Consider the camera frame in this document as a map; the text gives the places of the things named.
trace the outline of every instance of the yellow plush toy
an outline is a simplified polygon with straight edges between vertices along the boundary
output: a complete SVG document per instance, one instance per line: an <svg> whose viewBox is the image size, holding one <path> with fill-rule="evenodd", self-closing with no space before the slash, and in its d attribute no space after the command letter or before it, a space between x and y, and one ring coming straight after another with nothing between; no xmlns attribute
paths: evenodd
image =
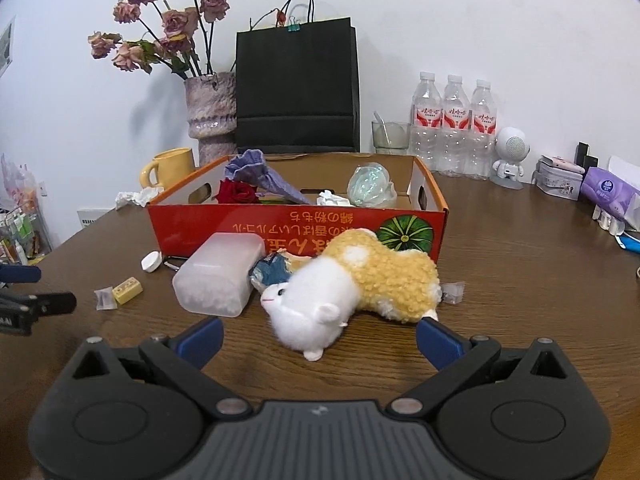
<svg viewBox="0 0 640 480"><path fill-rule="evenodd" d="M356 309L401 322L438 319L441 296L428 254L394 251L372 231L352 229L332 239L288 283L269 286L260 302L278 339L315 361Z"/></svg>

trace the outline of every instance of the purple tissue box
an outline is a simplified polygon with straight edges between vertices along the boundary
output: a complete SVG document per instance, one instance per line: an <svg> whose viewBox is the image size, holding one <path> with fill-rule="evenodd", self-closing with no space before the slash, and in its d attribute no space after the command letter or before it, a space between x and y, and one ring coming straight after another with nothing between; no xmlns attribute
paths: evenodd
<svg viewBox="0 0 640 480"><path fill-rule="evenodd" d="M640 228L640 191L602 168L589 168L580 192L633 229Z"/></svg>

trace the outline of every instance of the bag handle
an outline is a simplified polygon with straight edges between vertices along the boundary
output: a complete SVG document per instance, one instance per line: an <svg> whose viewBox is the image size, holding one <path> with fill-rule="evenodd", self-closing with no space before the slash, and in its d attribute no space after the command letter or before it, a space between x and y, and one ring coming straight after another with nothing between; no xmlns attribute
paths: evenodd
<svg viewBox="0 0 640 480"><path fill-rule="evenodd" d="M287 12L289 12L289 5L292 0L287 0L286 3L282 6L282 12L284 12L285 16ZM316 18L316 2L314 0L309 0L309 5L306 10L306 22L313 23L313 20Z"/></svg>

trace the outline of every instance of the mug handle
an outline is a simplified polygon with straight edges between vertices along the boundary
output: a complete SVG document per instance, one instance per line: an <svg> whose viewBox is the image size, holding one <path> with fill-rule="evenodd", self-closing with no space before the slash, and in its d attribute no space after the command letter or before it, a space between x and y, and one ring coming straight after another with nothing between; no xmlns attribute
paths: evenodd
<svg viewBox="0 0 640 480"><path fill-rule="evenodd" d="M160 163L157 160L152 160L150 163L148 163L144 168L142 168L142 171L140 171L140 186L144 187L158 187L160 186L160 183L157 182L156 184L152 184L151 183L151 179L149 179L149 177L151 176L151 172L153 170L156 170L156 180L158 180L158 166L160 165Z"/></svg>

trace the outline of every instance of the white robot figurine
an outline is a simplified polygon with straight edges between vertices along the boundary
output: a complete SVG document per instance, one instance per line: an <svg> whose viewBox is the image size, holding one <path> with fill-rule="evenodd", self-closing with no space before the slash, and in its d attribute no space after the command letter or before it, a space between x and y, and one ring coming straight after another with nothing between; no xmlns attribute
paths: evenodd
<svg viewBox="0 0 640 480"><path fill-rule="evenodd" d="M521 162L530 149L523 131L512 126L501 129L495 138L495 151L500 159L494 162L496 175L491 176L491 181L498 186L522 189L518 177L524 176Z"/></svg>

